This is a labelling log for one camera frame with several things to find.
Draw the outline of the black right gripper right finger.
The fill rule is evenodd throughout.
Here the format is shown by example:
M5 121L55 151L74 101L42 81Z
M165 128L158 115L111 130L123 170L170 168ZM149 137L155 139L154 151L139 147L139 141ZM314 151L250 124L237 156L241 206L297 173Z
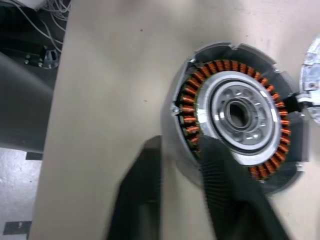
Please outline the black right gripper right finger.
M259 183L220 140L199 138L199 165L211 224L218 240L288 240Z

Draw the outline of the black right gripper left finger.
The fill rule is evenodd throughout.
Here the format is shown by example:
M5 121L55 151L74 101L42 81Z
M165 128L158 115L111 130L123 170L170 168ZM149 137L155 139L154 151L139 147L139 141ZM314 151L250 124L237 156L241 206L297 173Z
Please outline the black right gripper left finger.
M161 234L162 137L141 147L122 178L109 219L107 240L159 240Z

